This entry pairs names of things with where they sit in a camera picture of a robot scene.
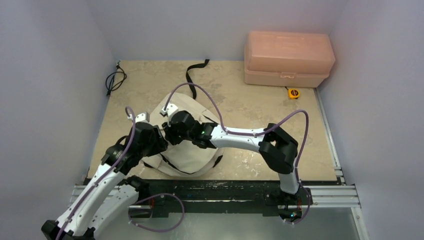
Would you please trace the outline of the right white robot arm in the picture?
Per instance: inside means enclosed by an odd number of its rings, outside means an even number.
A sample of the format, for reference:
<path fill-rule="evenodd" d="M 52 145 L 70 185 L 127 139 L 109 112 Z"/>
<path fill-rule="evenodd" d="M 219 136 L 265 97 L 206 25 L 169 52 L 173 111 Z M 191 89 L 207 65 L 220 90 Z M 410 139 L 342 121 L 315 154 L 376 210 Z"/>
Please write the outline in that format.
<path fill-rule="evenodd" d="M 266 128 L 243 129 L 201 123 L 186 110 L 161 110 L 167 117 L 162 124 L 165 138 L 172 145 L 190 141 L 202 149 L 235 148 L 259 153 L 267 166 L 278 173 L 280 196 L 288 204 L 300 198 L 300 180 L 297 171 L 304 144 L 299 144 L 283 130 L 280 123 L 269 123 Z"/>

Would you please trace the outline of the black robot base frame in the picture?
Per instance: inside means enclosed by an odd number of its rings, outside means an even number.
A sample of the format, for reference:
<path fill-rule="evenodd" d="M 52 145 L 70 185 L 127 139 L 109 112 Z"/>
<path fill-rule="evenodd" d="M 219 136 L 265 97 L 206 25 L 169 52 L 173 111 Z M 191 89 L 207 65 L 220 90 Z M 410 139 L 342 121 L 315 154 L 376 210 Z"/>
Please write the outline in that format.
<path fill-rule="evenodd" d="M 153 218 L 181 212 L 261 214 L 294 222 L 313 202 L 309 188 L 300 188 L 295 195 L 287 194 L 281 191 L 277 180 L 170 180 L 131 176 L 117 186 L 127 184 L 136 188 L 139 201 L 155 196 L 130 207 L 137 217 L 146 210 Z"/>

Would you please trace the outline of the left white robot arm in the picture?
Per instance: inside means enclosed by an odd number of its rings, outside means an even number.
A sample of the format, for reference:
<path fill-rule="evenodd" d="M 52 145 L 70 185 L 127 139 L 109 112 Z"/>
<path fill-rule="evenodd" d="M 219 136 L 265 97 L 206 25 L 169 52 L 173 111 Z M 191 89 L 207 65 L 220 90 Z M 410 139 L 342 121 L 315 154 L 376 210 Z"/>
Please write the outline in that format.
<path fill-rule="evenodd" d="M 157 125 L 137 121 L 128 135 L 110 146 L 94 176 L 74 203 L 56 220 L 47 220 L 41 231 L 48 240 L 94 240 L 102 229 L 130 205 L 150 197 L 149 183 L 127 177 L 142 158 L 164 152 L 168 144 Z"/>

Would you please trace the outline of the beige canvas backpack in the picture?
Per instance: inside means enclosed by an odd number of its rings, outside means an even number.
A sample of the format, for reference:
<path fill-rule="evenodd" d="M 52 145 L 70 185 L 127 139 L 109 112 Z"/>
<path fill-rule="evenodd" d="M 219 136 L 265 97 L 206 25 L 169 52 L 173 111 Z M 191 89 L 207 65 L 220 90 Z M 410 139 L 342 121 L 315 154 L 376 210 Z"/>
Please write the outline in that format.
<path fill-rule="evenodd" d="M 190 85 L 192 96 L 174 93 L 170 103 L 179 110 L 188 111 L 200 123 L 219 123 L 219 118 L 196 101 L 196 87 Z M 147 168 L 156 169 L 171 177 L 194 178 L 204 175 L 214 168 L 223 158 L 224 149 L 202 149 L 190 141 L 177 145 L 168 144 L 166 151 L 142 159 Z"/>

